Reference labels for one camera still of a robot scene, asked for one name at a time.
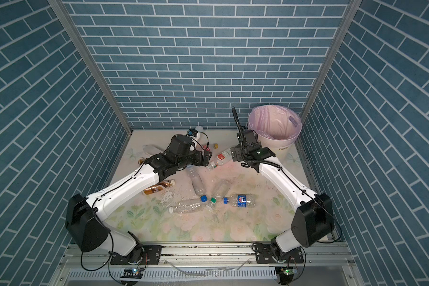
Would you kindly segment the clear bottle red label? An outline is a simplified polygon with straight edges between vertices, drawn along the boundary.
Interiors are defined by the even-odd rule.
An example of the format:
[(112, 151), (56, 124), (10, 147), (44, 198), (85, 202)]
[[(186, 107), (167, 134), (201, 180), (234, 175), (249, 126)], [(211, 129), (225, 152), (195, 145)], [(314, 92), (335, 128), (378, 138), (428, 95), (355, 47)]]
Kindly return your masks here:
[(221, 167), (226, 163), (232, 161), (232, 155), (230, 149), (226, 149), (225, 151), (219, 153), (213, 161), (209, 163), (207, 166), (208, 170), (213, 170), (214, 168)]

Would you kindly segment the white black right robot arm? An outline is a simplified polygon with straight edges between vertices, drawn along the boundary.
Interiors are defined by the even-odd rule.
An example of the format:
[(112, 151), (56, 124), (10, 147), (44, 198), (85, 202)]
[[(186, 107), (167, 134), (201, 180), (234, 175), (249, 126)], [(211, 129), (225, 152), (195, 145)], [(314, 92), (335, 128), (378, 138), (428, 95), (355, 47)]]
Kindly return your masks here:
[(289, 230), (271, 241), (275, 257), (300, 247), (308, 248), (334, 230), (332, 200), (328, 195), (317, 194), (301, 183), (269, 148), (261, 145), (255, 131), (240, 127), (237, 138), (239, 144), (231, 148), (233, 160), (268, 179), (294, 210)]

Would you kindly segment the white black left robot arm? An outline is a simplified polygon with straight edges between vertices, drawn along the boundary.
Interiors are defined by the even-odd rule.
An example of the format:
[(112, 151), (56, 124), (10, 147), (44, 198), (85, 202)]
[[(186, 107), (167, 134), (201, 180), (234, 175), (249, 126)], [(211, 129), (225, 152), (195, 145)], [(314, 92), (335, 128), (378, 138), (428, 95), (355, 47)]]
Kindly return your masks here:
[(162, 153), (145, 159), (128, 176), (96, 193), (84, 197), (76, 194), (67, 207), (66, 229), (84, 253), (105, 249), (120, 256), (138, 260), (142, 245), (133, 234), (125, 234), (106, 224), (107, 218), (120, 206), (146, 188), (164, 181), (188, 165), (207, 166), (212, 152), (198, 150), (193, 137), (177, 134)]

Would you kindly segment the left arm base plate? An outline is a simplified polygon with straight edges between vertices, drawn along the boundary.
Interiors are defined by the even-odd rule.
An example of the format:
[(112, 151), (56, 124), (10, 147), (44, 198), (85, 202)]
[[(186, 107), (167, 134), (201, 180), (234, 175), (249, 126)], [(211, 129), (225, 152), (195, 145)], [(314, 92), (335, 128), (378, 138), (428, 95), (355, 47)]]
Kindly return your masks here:
[(127, 256), (113, 253), (111, 265), (158, 265), (162, 253), (161, 245), (143, 245), (134, 248)]

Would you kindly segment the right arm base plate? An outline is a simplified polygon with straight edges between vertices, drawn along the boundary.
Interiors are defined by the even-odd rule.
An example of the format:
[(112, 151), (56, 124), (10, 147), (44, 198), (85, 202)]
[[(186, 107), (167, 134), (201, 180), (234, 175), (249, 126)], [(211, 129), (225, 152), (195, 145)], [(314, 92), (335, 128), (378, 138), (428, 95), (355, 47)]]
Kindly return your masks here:
[(258, 264), (272, 263), (303, 263), (304, 257), (301, 248), (294, 249), (287, 253), (282, 252), (274, 243), (255, 242), (251, 245)]

